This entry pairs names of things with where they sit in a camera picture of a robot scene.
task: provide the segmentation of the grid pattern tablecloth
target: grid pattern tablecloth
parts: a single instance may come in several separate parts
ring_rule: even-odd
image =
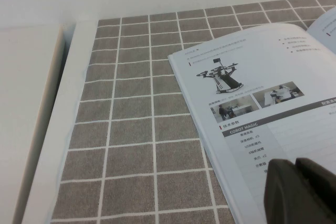
[[[100,20],[52,222],[234,223],[167,56],[248,27],[304,29],[336,0]]]

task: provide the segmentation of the white grid line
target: white grid line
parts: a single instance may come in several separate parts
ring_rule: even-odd
[[[295,8],[303,8],[303,9],[307,8],[308,9],[308,8],[314,8],[314,7],[317,7],[317,6],[303,6],[303,7],[295,7]],[[270,9],[270,10],[291,10],[291,8],[280,8],[280,9]],[[254,10],[251,12],[243,12],[243,13],[238,13],[238,14],[261,13],[261,12],[262,10]],[[208,17],[212,18],[212,17],[232,16],[232,15],[233,14],[221,14],[221,15],[214,15],[214,16],[208,16]]]
[[[205,41],[195,41],[195,42],[183,42],[183,44],[195,44],[195,43],[204,43],[204,42],[207,42],[209,40],[205,40]]]
[[[92,52],[100,52],[100,51],[115,51],[116,49],[95,49]]]
[[[294,9],[314,9],[320,8],[320,6],[300,6],[300,7],[293,7]]]
[[[118,38],[118,46],[117,46],[117,56],[116,56],[116,63],[114,67],[114,79],[117,78],[117,69],[118,69],[118,57],[119,57],[119,47],[120,47],[120,34],[121,34],[121,22],[122,18],[120,18],[120,24],[119,24],[119,38]],[[112,120],[112,113],[113,113],[113,98],[115,94],[115,81],[113,82],[113,88],[112,88],[112,98],[111,98],[111,107],[110,107],[110,115],[109,115],[109,125],[108,125],[108,131],[107,131],[107,137],[106,137],[106,149],[105,149],[105,155],[104,155],[104,163],[103,163],[103,174],[102,174],[102,181],[100,186],[100,196],[99,196],[99,203],[98,203],[98,220],[97,224],[100,224],[100,217],[101,217],[101,209],[103,205],[103,194],[104,194],[104,185],[105,185],[105,176],[106,176],[106,167],[107,167],[107,157],[108,157],[108,151],[109,151],[109,145],[110,145],[110,134],[111,134],[111,120]]]
[[[177,27],[178,27],[178,33],[180,34],[180,41],[181,41],[181,46],[182,46],[182,50],[184,49],[184,45],[183,45],[183,39],[182,39],[182,33],[181,33],[181,28],[180,28],[180,21],[178,19],[178,15],[176,14],[176,20],[177,20]]]
[[[217,29],[223,29],[223,28],[236,28],[236,27],[240,27],[240,26],[214,27],[214,28],[211,28],[211,30],[217,30]]]
[[[299,14],[296,12],[296,10],[293,8],[292,4],[286,0],[287,3],[289,4],[289,6],[291,7],[291,9],[293,10],[293,12],[295,13],[295,15],[299,18],[299,20],[301,21],[301,23],[303,23],[303,25],[306,27],[306,29],[308,29],[308,26],[302,21],[302,19],[300,18]]]
[[[193,30],[184,30],[184,31],[181,31],[182,33],[186,33],[186,32],[189,32],[189,31],[205,31],[207,29],[193,29]],[[160,35],[160,34],[178,34],[179,31],[167,31],[165,33],[151,33],[151,35]],[[141,34],[141,35],[128,35],[128,36],[121,36],[121,37],[138,37],[138,36],[145,36],[145,35],[150,35],[150,34]],[[96,38],[96,39],[116,39],[118,37],[103,37],[103,38]]]
[[[158,76],[153,76],[155,77],[162,77],[162,76],[175,76],[174,74],[160,74]],[[133,78],[117,78],[117,79],[102,79],[102,80],[95,80],[95,81],[86,81],[85,83],[93,83],[93,82],[98,82],[98,81],[126,81],[126,80],[138,80],[138,79],[147,79],[150,78],[150,76],[144,76],[144,77],[133,77]]]
[[[159,93],[153,94],[154,97],[158,97],[160,95],[170,95],[170,94],[182,94],[181,92],[172,92],[172,93]],[[151,97],[151,94],[142,94],[142,95],[133,95],[131,97],[114,97],[115,100],[123,100],[123,99],[132,99],[132,98],[141,98],[141,97]],[[111,101],[111,98],[101,98],[101,99],[92,99],[92,100],[82,100],[80,102],[99,102],[99,101]]]
[[[163,44],[163,45],[152,45],[152,47],[165,47],[165,46],[175,46],[175,45],[180,45],[181,43],[172,43],[172,44]]]
[[[215,37],[214,37],[214,35],[213,35],[213,33],[212,33],[212,30],[211,30],[211,27],[210,27],[209,20],[208,20],[208,17],[207,17],[207,15],[206,15],[206,11],[205,11],[205,9],[203,9],[203,12],[204,12],[204,15],[205,15],[206,23],[207,23],[208,28],[209,28],[209,30],[210,30],[211,37],[212,37],[212,39],[215,39]]]
[[[239,20],[238,20],[238,17],[237,17],[236,11],[235,11],[235,9],[233,8],[233,6],[232,6],[232,5],[230,5],[230,6],[231,6],[231,9],[232,9],[232,12],[233,12],[233,14],[235,15],[235,18],[236,18],[236,20],[237,20],[237,23],[238,23],[238,25],[239,25],[239,27],[240,27],[240,30],[242,30],[243,28],[241,27],[242,25],[240,24],[240,22],[239,22]]]
[[[204,150],[204,146],[202,144],[202,141],[200,141],[200,144],[201,144],[201,151],[202,151],[204,167],[206,169],[205,173],[206,173],[206,179],[207,179],[207,182],[208,182],[208,187],[209,187],[209,192],[210,192],[210,197],[211,197],[211,203],[212,203],[213,211],[214,211],[214,215],[215,215],[215,221],[216,221],[216,224],[219,224],[218,212],[217,212],[217,209],[216,209],[216,200],[215,200],[214,190],[212,188],[212,183],[211,183],[211,178],[210,178],[210,173],[209,173],[209,168],[208,168],[208,162],[206,160],[205,150]]]
[[[228,208],[227,205],[218,205],[216,209]],[[177,212],[193,212],[193,211],[203,211],[203,210],[211,210],[213,207],[194,207],[194,208],[180,208],[180,209],[171,209],[171,210],[159,210],[159,214],[174,214]],[[155,212],[129,212],[125,214],[118,215],[110,215],[110,216],[101,216],[101,220],[106,219],[115,219],[120,217],[132,217],[132,216],[146,216],[146,215],[154,215]],[[51,222],[75,222],[75,221],[89,221],[89,220],[97,220],[97,217],[86,217],[86,218],[69,218],[69,219],[53,219]]]
[[[153,177],[154,177],[154,209],[155,209],[155,224],[159,224],[159,199],[158,199],[158,181],[156,174],[156,145],[155,145],[155,118],[154,118],[154,90],[153,90],[153,66],[152,66],[152,42],[151,42],[151,23],[148,15],[148,33],[149,33],[149,60],[150,60],[150,75],[151,75],[151,111],[152,111],[152,141],[153,141]]]
[[[184,30],[181,31],[181,33],[189,33],[191,31],[207,31],[208,29],[196,29],[196,30]]]
[[[159,23],[159,22],[171,22],[171,21],[176,21],[176,19],[171,19],[171,20],[159,20],[159,21],[150,21],[150,22],[151,22],[151,23]],[[141,23],[121,24],[121,26],[140,25],[140,24],[148,24],[148,21],[146,21],[146,22],[141,22]],[[100,28],[100,27],[108,27],[108,26],[118,26],[118,25],[103,25],[103,26],[98,26],[98,28]]]
[[[111,179],[157,176],[157,175],[167,175],[167,174],[194,173],[194,172],[204,172],[204,171],[209,171],[209,170],[213,170],[213,169],[212,168],[198,168],[198,169],[187,169],[187,170],[170,170],[170,171],[166,171],[166,172],[156,172],[156,173],[127,174],[127,175],[104,177],[104,178],[70,179],[70,180],[63,180],[60,183],[61,184],[68,184],[68,183],[97,182],[97,181],[102,181],[103,182],[105,180],[111,180]]]
[[[171,118],[174,116],[181,116],[181,115],[190,115],[190,113],[182,113],[182,114],[171,114],[171,115],[155,115],[155,118]],[[122,119],[112,119],[112,122],[121,122],[121,121],[131,121],[131,120],[141,120],[141,119],[148,119],[152,118],[152,116],[143,116],[141,118],[122,118]],[[109,120],[94,120],[94,121],[88,121],[88,122],[77,122],[77,124],[88,124],[88,123],[100,123],[100,122],[109,122]]]
[[[261,5],[261,3],[258,2],[258,4],[260,5],[261,10],[264,12],[264,14],[265,14],[265,16],[266,16],[268,22],[269,22],[269,23],[272,23],[271,20],[268,18],[267,13],[265,12],[265,10],[264,10],[263,6]]]
[[[326,10],[322,7],[322,5],[320,4],[320,2],[318,2],[318,0],[315,0],[315,1],[322,8],[322,10],[325,12]]]
[[[155,144],[166,144],[166,143],[178,143],[178,142],[187,142],[187,141],[199,141],[199,138],[185,138],[185,139],[178,139],[178,140],[163,140],[159,142],[155,142]],[[120,144],[120,145],[109,145],[109,148],[121,148],[121,147],[133,147],[133,146],[140,146],[140,145],[148,145],[153,144],[153,141],[150,142],[143,142],[143,143],[133,143],[133,144]],[[84,147],[84,148],[73,148],[69,149],[69,152],[80,152],[80,151],[91,151],[91,150],[100,150],[106,148],[105,146],[98,146],[98,147]]]
[[[158,59],[158,60],[152,60],[152,61],[167,61],[168,59]],[[121,64],[132,64],[132,63],[140,63],[140,62],[149,62],[150,60],[139,60],[139,61],[128,61],[128,62],[118,62],[119,65]],[[89,64],[89,67],[90,66],[93,66],[93,65],[115,65],[116,63],[92,63],[92,64]]]
[[[144,35],[148,35],[148,34],[134,34],[134,35],[121,35],[120,37],[136,37],[136,36],[144,36]]]
[[[94,40],[97,40],[97,39],[116,39],[116,38],[119,38],[118,36],[112,36],[112,37],[100,37],[100,38],[94,38]]]
[[[136,48],[148,48],[148,46],[144,46],[144,47],[123,47],[122,49],[136,49]]]
[[[261,13],[260,10],[254,10],[252,12],[245,12],[245,13],[239,13],[239,14],[249,14],[249,13]],[[208,16],[208,18],[216,18],[216,17],[225,17],[225,16],[234,16],[233,13],[231,14],[219,14],[219,15],[214,15],[214,16]],[[180,20],[188,20],[188,19],[204,19],[204,17],[196,17],[196,18],[180,18]]]

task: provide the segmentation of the open book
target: open book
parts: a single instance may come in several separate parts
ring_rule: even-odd
[[[169,60],[236,223],[266,223],[271,159],[336,173],[336,8],[307,31],[263,25]]]

